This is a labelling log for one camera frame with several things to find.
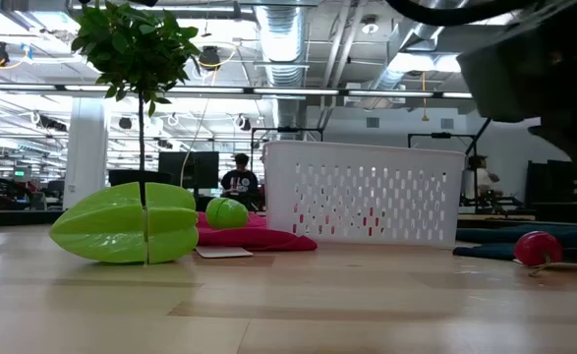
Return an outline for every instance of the metal frame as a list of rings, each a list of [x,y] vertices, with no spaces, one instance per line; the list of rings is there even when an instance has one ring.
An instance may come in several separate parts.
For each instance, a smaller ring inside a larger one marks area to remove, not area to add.
[[[323,129],[320,128],[252,128],[251,129],[251,170],[253,171],[253,154],[255,153],[256,132],[277,132],[277,133],[308,133],[317,132],[320,134],[320,140],[323,141]]]
[[[478,156],[478,140],[481,136],[485,133],[485,130],[491,123],[491,118],[487,118],[483,126],[476,134],[450,134],[447,132],[443,133],[430,133],[430,134],[408,134],[408,148],[412,148],[412,141],[413,137],[431,137],[433,139],[452,139],[452,138],[470,138],[472,141],[467,146],[465,150],[465,156],[469,156],[470,152],[474,152],[474,156]],[[476,202],[475,205],[475,212],[478,212],[478,171],[474,169],[474,201]]]

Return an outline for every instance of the laundry basket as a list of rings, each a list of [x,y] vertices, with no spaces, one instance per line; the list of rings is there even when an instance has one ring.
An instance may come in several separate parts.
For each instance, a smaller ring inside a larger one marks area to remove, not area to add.
[[[462,153],[273,142],[264,156],[271,229],[319,241],[454,245]]]

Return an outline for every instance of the ceiling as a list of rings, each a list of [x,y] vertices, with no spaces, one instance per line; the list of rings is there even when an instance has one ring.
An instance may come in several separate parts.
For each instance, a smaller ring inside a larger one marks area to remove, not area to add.
[[[30,0],[37,5],[41,1]],[[240,1],[243,13],[247,4],[253,1]],[[186,6],[198,4],[197,1],[161,1],[164,6]],[[224,5],[227,9],[232,5],[229,1],[209,2],[212,5]],[[332,39],[339,27],[339,13],[342,1],[321,0],[318,6],[311,7],[307,15],[307,54],[306,79],[307,88],[319,88],[322,85],[327,60],[332,47]],[[98,73],[85,60],[71,52],[69,43],[78,31],[78,25],[71,14],[61,11],[31,11],[30,16],[22,16],[20,12],[0,11],[0,41],[7,42],[10,54],[9,67],[0,70],[0,83],[46,83],[46,84],[93,84]],[[345,31],[342,43],[348,42],[349,28],[354,21],[355,8],[350,9],[349,19],[344,24]],[[218,53],[224,64],[216,72],[194,70],[193,65],[187,66],[191,86],[222,86],[222,87],[264,87],[267,77],[264,69],[264,58],[260,47],[260,30],[256,22],[244,20],[234,21],[216,19],[209,11],[206,15],[195,19],[202,12],[177,12],[181,16],[182,26],[194,26],[200,29],[200,34],[194,43],[198,47],[217,46]],[[378,76],[387,65],[387,43],[395,24],[404,20],[384,1],[369,0],[364,8],[363,17],[375,16],[377,31],[364,33],[363,25],[359,25],[353,44],[349,50],[347,64],[340,76],[339,85],[364,85]],[[433,59],[441,56],[460,53],[479,45],[487,38],[503,29],[503,25],[512,21],[516,14],[509,14],[492,22],[483,22],[473,26],[445,29],[439,36],[436,52],[431,53]],[[31,57],[25,55],[29,48]],[[445,90],[466,92],[467,88],[460,74],[456,72],[428,71],[422,75],[406,75],[401,83],[406,89]],[[204,98],[174,98],[171,105],[159,105],[157,113],[147,126],[148,131],[168,138],[186,139],[194,136],[199,130],[200,140],[194,149],[219,149],[224,151],[225,168],[230,166],[229,154],[233,151],[246,151],[249,148],[247,139],[249,132],[243,132],[235,123],[237,118],[249,118],[253,127],[273,127],[273,111],[271,99],[204,99]],[[308,105],[318,105],[318,100],[307,101]],[[137,120],[130,130],[119,126],[121,118],[137,116],[137,100],[131,96],[120,102],[106,101],[111,112],[112,137],[136,136]],[[417,108],[457,108],[461,113],[474,109],[473,101],[457,99],[407,98],[396,104],[395,109],[413,111]],[[24,160],[38,159],[36,166],[47,167],[57,173],[46,175],[62,176],[64,156],[67,154],[67,134],[48,132],[37,127],[33,122],[36,117],[33,112],[44,115],[65,124],[71,129],[70,118],[72,98],[67,95],[27,95],[0,92],[0,134],[24,135],[24,138],[10,138],[0,141],[0,154],[13,156],[27,155],[29,158],[19,160],[18,157],[0,158],[0,164],[22,164]],[[209,143],[207,139],[214,138],[222,143]],[[190,142],[174,144],[174,149],[187,150]],[[163,147],[150,144],[149,153],[163,150]],[[132,165],[137,160],[139,145],[133,140],[111,140],[109,144],[108,167]],[[148,168],[155,169],[156,161],[150,162]]]

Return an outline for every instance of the computer monitor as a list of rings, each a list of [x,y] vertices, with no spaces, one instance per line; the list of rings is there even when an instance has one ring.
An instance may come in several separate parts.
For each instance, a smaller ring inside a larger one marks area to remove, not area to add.
[[[172,175],[170,184],[178,186],[186,152],[160,152],[159,172]],[[191,152],[183,172],[183,188],[218,188],[219,154],[214,151]]]

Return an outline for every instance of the table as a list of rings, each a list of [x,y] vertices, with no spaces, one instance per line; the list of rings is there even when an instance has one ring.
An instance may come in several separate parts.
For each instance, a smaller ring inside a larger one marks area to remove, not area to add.
[[[577,267],[418,247],[103,265],[0,228],[0,354],[577,353]]]

